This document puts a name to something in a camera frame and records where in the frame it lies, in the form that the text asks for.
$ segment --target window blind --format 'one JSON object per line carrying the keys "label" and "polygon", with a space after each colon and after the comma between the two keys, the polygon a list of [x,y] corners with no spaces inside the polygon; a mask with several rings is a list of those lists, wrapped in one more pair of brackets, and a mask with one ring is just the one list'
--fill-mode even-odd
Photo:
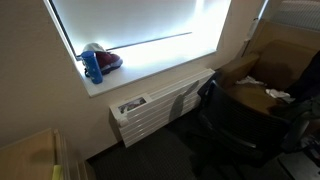
{"label": "window blind", "polygon": [[79,55],[91,42],[110,49],[191,33],[198,1],[51,0],[50,3],[75,54]]}
{"label": "window blind", "polygon": [[284,0],[271,21],[320,31],[320,0]]}

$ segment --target chair armrest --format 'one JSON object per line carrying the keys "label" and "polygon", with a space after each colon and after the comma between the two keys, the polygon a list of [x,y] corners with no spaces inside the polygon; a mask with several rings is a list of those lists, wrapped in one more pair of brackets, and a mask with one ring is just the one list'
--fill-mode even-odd
{"label": "chair armrest", "polygon": [[220,86],[223,88],[228,88],[237,80],[244,78],[250,72],[251,68],[255,65],[259,57],[259,54],[250,53],[240,60],[231,61],[222,66],[218,70],[221,72],[221,76],[218,79]]}

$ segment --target radiator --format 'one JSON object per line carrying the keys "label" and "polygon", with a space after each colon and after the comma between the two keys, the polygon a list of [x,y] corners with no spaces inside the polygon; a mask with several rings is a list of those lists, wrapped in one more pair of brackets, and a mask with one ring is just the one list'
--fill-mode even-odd
{"label": "radiator", "polygon": [[126,147],[197,107],[198,89],[213,75],[205,69],[155,92],[110,106]]}

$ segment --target black office chair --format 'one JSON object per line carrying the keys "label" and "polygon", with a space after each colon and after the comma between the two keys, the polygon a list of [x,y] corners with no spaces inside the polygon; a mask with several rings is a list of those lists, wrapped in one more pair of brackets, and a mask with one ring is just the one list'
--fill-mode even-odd
{"label": "black office chair", "polygon": [[[215,80],[210,82],[201,98],[199,121],[207,130],[208,137],[257,166],[280,152],[294,151],[305,129],[301,124],[294,125],[289,120],[263,114],[243,105],[230,97]],[[232,162],[244,179],[235,161]],[[200,163],[195,173],[201,173],[204,167],[205,164]]]}

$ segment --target beige wall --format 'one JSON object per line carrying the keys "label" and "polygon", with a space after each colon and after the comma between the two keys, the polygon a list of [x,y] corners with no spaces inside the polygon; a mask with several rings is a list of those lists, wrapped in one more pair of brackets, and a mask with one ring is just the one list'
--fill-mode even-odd
{"label": "beige wall", "polygon": [[42,0],[0,1],[0,146],[48,127],[84,158],[116,144],[109,104],[184,76],[195,63],[218,68],[232,60],[260,3],[233,0],[217,53],[89,98]]}

